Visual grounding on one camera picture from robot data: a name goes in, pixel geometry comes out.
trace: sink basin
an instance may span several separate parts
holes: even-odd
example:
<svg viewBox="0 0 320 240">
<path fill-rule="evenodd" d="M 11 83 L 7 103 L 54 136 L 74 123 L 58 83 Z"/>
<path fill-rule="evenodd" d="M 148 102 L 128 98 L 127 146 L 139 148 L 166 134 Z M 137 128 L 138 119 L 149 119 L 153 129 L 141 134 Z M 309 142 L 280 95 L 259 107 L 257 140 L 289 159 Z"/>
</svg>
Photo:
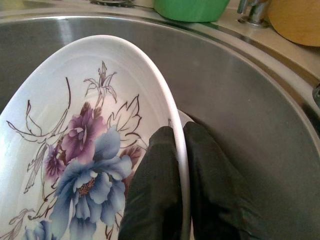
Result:
<svg viewBox="0 0 320 240">
<path fill-rule="evenodd" d="M 305 103 L 312 95 L 294 98 L 296 94 L 288 89 L 295 87 L 286 89 L 290 84 L 280 73 L 272 74 L 270 67 L 254 61 L 253 46 L 223 34 L 218 39 L 210 31 L 219 30 L 205 24 L 179 25 L 158 16 L 86 13 L 2 20 L 0 111 L 29 74 L 66 44 L 91 35 L 124 38 L 154 61 L 178 108 L 206 126 L 246 176 L 270 236 L 275 240 L 317 238 L 319 117 L 310 117 L 308 113 L 318 109 L 312 102 Z M 248 51 L 224 44 L 224 37 Z M 305 92 L 312 94 L 311 89 Z"/>
</svg>

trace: faucet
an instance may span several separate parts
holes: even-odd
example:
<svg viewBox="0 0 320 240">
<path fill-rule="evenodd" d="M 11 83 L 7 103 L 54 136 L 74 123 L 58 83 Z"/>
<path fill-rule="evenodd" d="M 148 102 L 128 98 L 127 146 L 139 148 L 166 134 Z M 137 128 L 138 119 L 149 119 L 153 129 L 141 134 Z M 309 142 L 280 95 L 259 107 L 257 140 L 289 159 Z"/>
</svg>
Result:
<svg viewBox="0 0 320 240">
<path fill-rule="evenodd" d="M 241 17 L 238 22 L 242 24 L 250 24 L 256 28 L 266 28 L 269 23 L 264 20 L 267 15 L 267 9 L 270 0 L 240 0 L 238 14 L 246 14 L 248 6 L 251 6 L 249 16 Z"/>
</svg>

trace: black rubber glove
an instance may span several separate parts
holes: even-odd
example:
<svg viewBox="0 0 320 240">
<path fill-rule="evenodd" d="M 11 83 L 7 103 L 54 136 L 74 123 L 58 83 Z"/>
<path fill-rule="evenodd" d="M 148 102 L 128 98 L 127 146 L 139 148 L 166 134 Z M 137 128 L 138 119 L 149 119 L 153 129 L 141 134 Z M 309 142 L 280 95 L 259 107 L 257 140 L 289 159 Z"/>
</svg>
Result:
<svg viewBox="0 0 320 240">
<path fill-rule="evenodd" d="M 183 128 L 190 173 L 191 215 L 196 240 L 266 240 L 245 178 L 206 129 Z"/>
<path fill-rule="evenodd" d="M 179 240 L 182 195 L 171 127 L 161 127 L 130 183 L 118 240 Z"/>
</svg>

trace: white ceramic bowl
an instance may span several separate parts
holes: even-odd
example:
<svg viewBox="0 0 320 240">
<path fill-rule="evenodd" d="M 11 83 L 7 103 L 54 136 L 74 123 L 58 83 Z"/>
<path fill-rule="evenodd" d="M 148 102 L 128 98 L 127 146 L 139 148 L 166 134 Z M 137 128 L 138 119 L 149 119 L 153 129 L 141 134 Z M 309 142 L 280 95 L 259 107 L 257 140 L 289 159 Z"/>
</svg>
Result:
<svg viewBox="0 0 320 240">
<path fill-rule="evenodd" d="M 63 239 L 117 239 L 126 186 L 150 136 L 169 122 L 187 235 L 186 145 L 157 67 L 115 36 L 86 37 L 54 53 L 0 115 L 0 236 L 15 229 L 17 239 L 40 230 Z"/>
</svg>

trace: blue flower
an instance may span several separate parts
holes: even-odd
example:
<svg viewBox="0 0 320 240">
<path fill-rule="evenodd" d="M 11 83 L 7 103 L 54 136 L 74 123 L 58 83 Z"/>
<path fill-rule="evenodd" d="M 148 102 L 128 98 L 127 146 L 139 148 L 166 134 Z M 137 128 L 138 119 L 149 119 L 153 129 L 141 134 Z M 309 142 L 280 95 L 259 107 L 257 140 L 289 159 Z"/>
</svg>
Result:
<svg viewBox="0 0 320 240">
<path fill-rule="evenodd" d="M 116 156 L 120 135 L 115 127 L 95 142 L 93 161 L 81 164 L 73 160 L 64 170 L 56 189 L 57 200 L 50 215 L 52 233 L 60 239 L 69 222 L 72 240 L 90 240 L 101 220 L 112 226 L 115 215 L 125 205 L 125 185 L 122 182 L 132 172 L 129 156 Z"/>
<path fill-rule="evenodd" d="M 56 240 L 52 235 L 52 226 L 50 222 L 37 222 L 34 230 L 26 229 L 22 240 Z"/>
</svg>

